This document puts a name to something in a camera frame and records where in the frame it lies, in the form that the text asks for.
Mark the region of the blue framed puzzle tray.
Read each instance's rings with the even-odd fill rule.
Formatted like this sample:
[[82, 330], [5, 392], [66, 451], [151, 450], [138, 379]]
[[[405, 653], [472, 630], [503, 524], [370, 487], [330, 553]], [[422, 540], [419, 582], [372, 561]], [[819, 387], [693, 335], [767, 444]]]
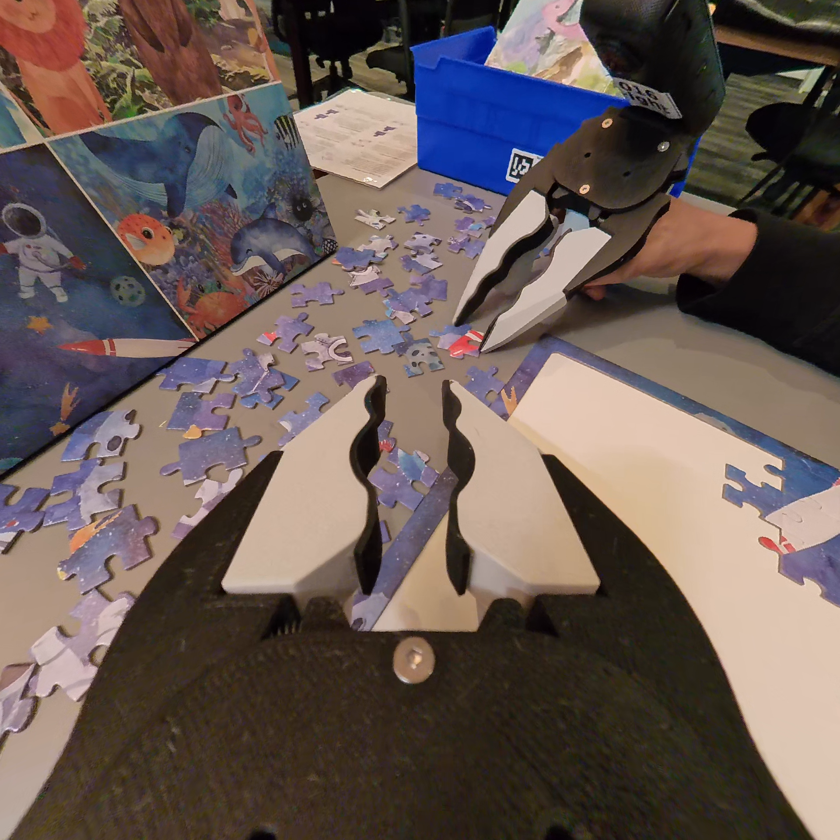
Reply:
[[559, 339], [521, 370], [518, 411], [497, 415], [547, 459], [597, 591], [458, 595], [448, 467], [433, 548], [382, 620], [435, 642], [440, 689], [520, 697], [513, 756], [549, 757], [569, 829], [838, 838], [838, 605], [781, 574], [759, 542], [777, 529], [722, 496], [726, 465], [780, 488], [766, 465], [812, 458]]

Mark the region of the person's right hand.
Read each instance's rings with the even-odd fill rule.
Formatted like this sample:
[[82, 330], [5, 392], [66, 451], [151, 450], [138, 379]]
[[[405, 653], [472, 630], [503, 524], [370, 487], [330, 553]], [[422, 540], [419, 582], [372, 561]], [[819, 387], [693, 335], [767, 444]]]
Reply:
[[582, 292], [605, 297], [606, 286], [638, 277], [664, 279], [691, 275], [712, 284], [728, 281], [751, 254], [756, 224], [713, 213], [679, 198], [648, 233], [638, 253], [613, 273], [588, 283]]

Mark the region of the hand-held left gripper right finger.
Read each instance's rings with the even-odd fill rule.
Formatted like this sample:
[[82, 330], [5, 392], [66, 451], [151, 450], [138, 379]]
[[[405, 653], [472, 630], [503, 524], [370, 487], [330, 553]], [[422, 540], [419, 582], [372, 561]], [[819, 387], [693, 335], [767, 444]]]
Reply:
[[454, 381], [442, 399], [456, 477], [446, 536], [456, 593], [486, 604], [593, 595], [599, 576], [537, 446]]

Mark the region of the illustrated puzzle box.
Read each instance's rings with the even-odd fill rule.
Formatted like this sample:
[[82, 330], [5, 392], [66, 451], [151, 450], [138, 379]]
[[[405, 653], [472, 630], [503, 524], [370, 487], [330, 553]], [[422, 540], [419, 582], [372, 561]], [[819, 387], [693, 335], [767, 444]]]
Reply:
[[337, 248], [254, 2], [2, 1], [2, 472]]

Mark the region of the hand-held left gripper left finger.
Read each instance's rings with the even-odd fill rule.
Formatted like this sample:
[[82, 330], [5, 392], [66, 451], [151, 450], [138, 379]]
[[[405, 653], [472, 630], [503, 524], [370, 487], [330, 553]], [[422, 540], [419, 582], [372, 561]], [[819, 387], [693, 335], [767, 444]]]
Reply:
[[376, 490], [386, 379], [372, 375], [284, 445], [223, 578], [227, 593], [345, 599], [382, 564]]

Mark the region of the black office chair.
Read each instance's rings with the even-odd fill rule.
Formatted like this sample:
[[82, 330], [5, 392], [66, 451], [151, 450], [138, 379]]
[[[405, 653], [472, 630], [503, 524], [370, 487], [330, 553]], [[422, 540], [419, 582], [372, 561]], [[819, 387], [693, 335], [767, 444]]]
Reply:
[[753, 111], [745, 129], [761, 148], [753, 162], [771, 161], [773, 175], [838, 196], [839, 117], [833, 111], [775, 102]]

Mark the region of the dinosaur puzzle board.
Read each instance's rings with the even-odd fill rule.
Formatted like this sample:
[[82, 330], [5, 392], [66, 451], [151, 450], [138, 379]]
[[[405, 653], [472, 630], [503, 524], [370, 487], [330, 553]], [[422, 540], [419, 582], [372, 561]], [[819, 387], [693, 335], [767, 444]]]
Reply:
[[581, 1], [520, 1], [486, 65], [618, 96], [585, 36], [580, 16]]

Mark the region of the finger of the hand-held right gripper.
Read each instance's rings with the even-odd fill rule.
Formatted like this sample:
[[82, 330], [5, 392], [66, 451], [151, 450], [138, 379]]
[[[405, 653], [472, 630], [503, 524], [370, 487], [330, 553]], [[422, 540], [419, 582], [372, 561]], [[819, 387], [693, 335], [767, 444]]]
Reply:
[[571, 294], [573, 280], [611, 239], [611, 234], [598, 227], [563, 236], [545, 271], [525, 286], [514, 304], [488, 328], [479, 351], [496, 350], [561, 310]]
[[530, 272], [537, 252], [553, 235], [553, 222], [545, 196], [530, 191], [499, 222], [489, 237], [469, 278], [452, 318], [455, 326], [471, 320], [489, 294], [499, 285], [518, 295], [517, 301], [498, 319], [497, 326], [531, 327], [550, 320], [559, 310], [559, 250], [554, 246], [542, 274], [531, 283], [525, 276], [509, 280], [521, 261]]

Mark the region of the blue plastic bin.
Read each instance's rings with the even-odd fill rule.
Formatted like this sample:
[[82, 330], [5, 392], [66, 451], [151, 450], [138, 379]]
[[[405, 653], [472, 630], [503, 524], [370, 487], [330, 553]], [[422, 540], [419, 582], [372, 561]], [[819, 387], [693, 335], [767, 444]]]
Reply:
[[487, 29], [413, 48], [421, 168], [509, 193], [527, 164], [624, 101], [485, 66]]

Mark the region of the assembled rocket puzzle section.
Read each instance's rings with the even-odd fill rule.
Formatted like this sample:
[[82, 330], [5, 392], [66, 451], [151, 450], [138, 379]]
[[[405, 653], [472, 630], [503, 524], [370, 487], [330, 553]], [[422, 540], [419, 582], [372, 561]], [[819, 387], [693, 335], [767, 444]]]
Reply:
[[777, 529], [759, 543], [775, 552], [779, 572], [798, 585], [815, 583], [822, 598], [839, 605], [839, 474], [809, 458], [787, 458], [782, 467], [765, 470], [780, 479], [776, 488], [752, 483], [745, 472], [726, 465], [722, 496], [730, 503], [750, 505]]

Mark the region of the laminated instruction sheet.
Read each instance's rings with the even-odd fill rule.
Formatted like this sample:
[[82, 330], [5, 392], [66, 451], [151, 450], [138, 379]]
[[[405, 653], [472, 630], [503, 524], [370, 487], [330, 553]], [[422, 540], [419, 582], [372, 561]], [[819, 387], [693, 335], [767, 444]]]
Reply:
[[414, 105], [346, 89], [295, 113], [311, 167], [381, 188], [417, 164]]

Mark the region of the scatter of purple puzzle pieces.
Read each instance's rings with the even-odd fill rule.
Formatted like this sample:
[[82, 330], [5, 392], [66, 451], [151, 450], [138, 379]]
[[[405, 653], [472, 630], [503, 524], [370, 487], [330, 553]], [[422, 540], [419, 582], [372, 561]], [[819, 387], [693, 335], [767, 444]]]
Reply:
[[[449, 345], [488, 314], [452, 318], [478, 258], [456, 256], [466, 202], [434, 196], [430, 181], [385, 189], [420, 197], [430, 228], [403, 224], [376, 267], [344, 270], [332, 255], [237, 316], [2, 480], [2, 746], [49, 697], [41, 728], [57, 753], [93, 679], [153, 573], [268, 455], [318, 421], [357, 384], [386, 379], [380, 457], [369, 474], [390, 539], [372, 594], [344, 602], [352, 629], [384, 630], [389, 609], [438, 528], [454, 484], [441, 386], [456, 382], [506, 409], [513, 358], [454, 359]], [[403, 246], [437, 238], [420, 276]]]

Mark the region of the person's right forearm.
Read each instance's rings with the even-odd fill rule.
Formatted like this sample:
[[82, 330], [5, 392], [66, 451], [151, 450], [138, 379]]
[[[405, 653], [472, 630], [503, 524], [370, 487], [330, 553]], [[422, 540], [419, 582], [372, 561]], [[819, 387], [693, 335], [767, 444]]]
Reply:
[[839, 233], [752, 209], [731, 217], [757, 227], [749, 257], [722, 286], [681, 275], [678, 309], [838, 375]]

